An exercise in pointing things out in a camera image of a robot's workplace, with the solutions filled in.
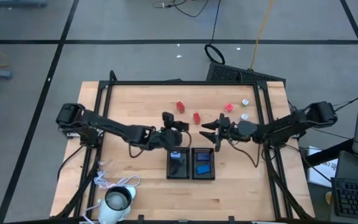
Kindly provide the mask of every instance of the gray floor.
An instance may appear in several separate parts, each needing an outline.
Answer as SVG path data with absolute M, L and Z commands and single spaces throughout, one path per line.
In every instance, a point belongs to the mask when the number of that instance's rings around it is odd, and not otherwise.
M 217 0 L 197 18 L 174 8 L 154 9 L 157 0 L 80 0 L 67 39 L 208 39 Z M 49 0 L 45 9 L 0 9 L 0 40 L 58 40 L 73 0 Z M 183 9 L 196 12 L 204 0 Z M 347 1 L 358 24 L 358 0 Z M 222 1 L 216 39 L 255 39 L 269 1 Z M 263 39 L 357 40 L 339 1 L 277 0 Z M 254 45 L 216 45 L 228 65 L 248 68 Z M 1 44 L 12 80 L 0 80 L 0 205 L 21 151 L 57 45 Z M 209 61 L 201 44 L 79 45 L 63 47 L 6 222 L 47 218 L 66 141 L 54 123 L 63 103 L 75 102 L 81 82 L 119 80 L 205 80 Z M 254 69 L 287 79 L 290 101 L 301 108 L 358 96 L 358 45 L 260 45 Z M 357 103 L 338 112 L 327 130 L 353 136 Z M 300 145 L 320 148 L 341 142 L 309 131 Z M 326 189 L 310 186 L 319 218 L 326 218 Z

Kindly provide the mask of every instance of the wooden tabletop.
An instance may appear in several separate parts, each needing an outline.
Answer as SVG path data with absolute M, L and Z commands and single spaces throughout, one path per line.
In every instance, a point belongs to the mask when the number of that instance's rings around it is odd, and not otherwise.
M 78 102 L 89 110 L 94 107 L 97 87 L 98 82 L 82 84 Z M 288 115 L 290 110 L 283 83 L 268 82 L 268 92 L 273 117 Z M 266 122 L 268 119 L 262 91 L 260 94 Z M 249 100 L 249 105 L 245 108 L 240 106 L 244 98 Z M 183 102 L 185 113 L 180 114 L 176 110 L 177 101 Z M 175 115 L 175 120 L 190 123 L 192 147 L 213 147 L 198 133 L 208 130 L 194 124 L 193 113 L 200 114 L 201 123 L 212 122 L 223 112 L 227 103 L 234 105 L 232 112 L 225 113 L 231 121 L 239 122 L 241 114 L 247 113 L 249 121 L 259 122 L 253 88 L 244 85 L 116 85 L 112 88 L 108 118 L 123 124 L 159 128 L 163 126 L 162 112 L 167 111 Z M 188 137 L 184 135 L 182 145 L 187 144 Z M 292 139 L 288 144 L 298 146 Z M 78 146 L 78 139 L 69 140 L 65 158 Z M 237 147 L 247 151 L 256 160 L 257 144 L 240 142 Z M 138 148 L 132 148 L 133 154 L 138 151 Z M 299 152 L 288 147 L 282 149 L 281 154 L 288 189 L 306 212 L 314 216 Z M 85 151 L 80 152 L 63 168 L 51 215 L 60 212 L 78 189 L 84 156 Z M 107 172 L 104 178 L 110 182 L 117 182 L 131 175 L 141 177 L 128 220 L 137 219 L 140 214 L 145 215 L 147 220 L 227 220 L 231 215 L 239 221 L 275 219 L 265 162 L 261 159 L 258 168 L 255 168 L 246 155 L 234 150 L 226 141 L 222 141 L 221 151 L 215 153 L 215 181 L 167 180 L 166 150 L 155 149 L 132 159 L 129 157 L 127 143 L 112 134 L 104 137 L 101 161 L 105 162 L 101 168 Z M 283 197 L 278 187 L 277 191 L 284 217 Z M 95 201 L 103 198 L 105 192 L 97 189 Z M 82 209 L 85 209 L 87 201 L 88 190 L 83 196 Z M 97 214 L 98 210 L 93 210 L 92 218 L 97 219 Z

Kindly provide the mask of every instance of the white cup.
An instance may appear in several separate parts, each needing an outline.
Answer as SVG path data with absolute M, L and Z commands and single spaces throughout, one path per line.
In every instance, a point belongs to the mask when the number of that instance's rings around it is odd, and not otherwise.
M 127 218 L 136 195 L 134 187 L 112 187 L 104 196 L 99 208 L 100 224 L 116 224 Z

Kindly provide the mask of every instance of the blue object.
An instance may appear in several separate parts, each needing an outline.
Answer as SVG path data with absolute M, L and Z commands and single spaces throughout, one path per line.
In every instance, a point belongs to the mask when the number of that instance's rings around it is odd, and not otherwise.
M 202 166 L 199 166 L 196 168 L 197 170 L 197 174 L 200 175 L 200 174 L 205 174 L 205 173 L 208 173 L 210 172 L 211 170 L 209 169 L 209 165 L 202 165 Z
M 209 161 L 209 153 L 197 153 L 197 161 Z
M 171 159 L 180 159 L 180 152 L 177 153 L 171 152 Z

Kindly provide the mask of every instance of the black keyboard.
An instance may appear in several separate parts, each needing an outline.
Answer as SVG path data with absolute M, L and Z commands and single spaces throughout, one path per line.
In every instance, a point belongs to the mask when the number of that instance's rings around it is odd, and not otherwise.
M 358 218 L 358 180 L 331 178 L 336 215 Z

